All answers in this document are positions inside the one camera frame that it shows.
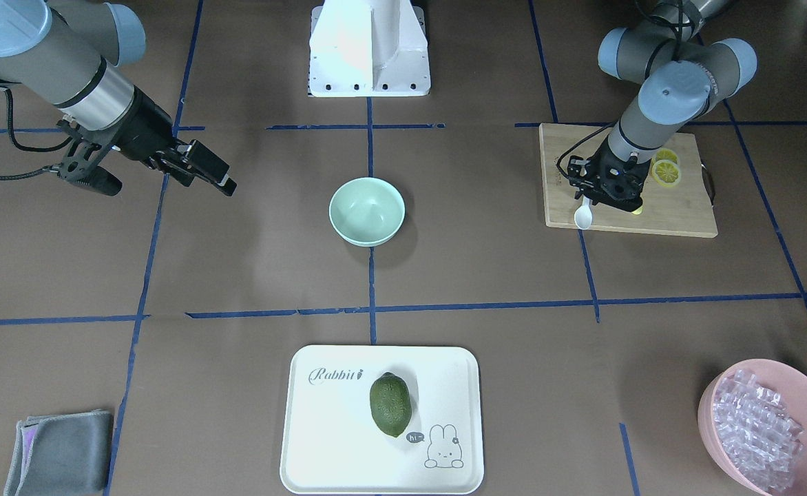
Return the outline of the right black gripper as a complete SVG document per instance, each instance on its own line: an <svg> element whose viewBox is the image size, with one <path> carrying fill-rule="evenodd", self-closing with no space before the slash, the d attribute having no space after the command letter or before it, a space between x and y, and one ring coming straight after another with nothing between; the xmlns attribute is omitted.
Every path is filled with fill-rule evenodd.
<svg viewBox="0 0 807 496"><path fill-rule="evenodd" d="M81 189L104 196L119 194L120 179L99 166L115 147L127 159L163 172L183 187L199 178L227 197L237 188L229 175L229 164L197 139L181 145L182 141L173 136L170 116L140 89L135 90L126 113L107 129L90 131L68 118L57 126L71 138L57 175Z"/></svg>

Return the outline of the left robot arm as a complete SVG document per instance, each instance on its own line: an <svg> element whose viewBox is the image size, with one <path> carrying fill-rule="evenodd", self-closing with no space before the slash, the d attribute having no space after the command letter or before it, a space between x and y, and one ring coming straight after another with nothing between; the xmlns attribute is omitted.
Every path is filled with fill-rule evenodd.
<svg viewBox="0 0 807 496"><path fill-rule="evenodd" d="M634 28L605 35L598 65L640 90L598 150L583 159L565 153L558 171L576 200L622 211L642 207L642 190L658 150L688 122L737 94L758 70L753 47L737 38L706 46L693 38L727 1L658 1Z"/></svg>

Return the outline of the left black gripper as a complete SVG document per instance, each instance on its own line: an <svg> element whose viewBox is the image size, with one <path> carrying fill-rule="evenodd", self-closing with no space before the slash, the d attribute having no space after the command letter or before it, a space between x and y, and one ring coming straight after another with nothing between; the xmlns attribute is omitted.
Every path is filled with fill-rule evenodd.
<svg viewBox="0 0 807 496"><path fill-rule="evenodd" d="M589 159L568 158L567 181L577 189L574 198L582 206L602 203L631 213L643 205L645 163L618 159L605 141Z"/></svg>

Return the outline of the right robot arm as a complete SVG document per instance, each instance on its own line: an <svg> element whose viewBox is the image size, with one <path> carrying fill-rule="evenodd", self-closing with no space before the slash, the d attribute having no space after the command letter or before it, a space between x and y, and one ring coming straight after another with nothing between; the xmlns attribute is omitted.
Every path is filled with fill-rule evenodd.
<svg viewBox="0 0 807 496"><path fill-rule="evenodd" d="M229 165L176 138L170 115L120 71L144 53L142 22L123 4L0 1L0 89L23 85L63 113L65 154L48 172L114 196L121 182L99 163L117 150L181 185L199 178L232 195Z"/></svg>

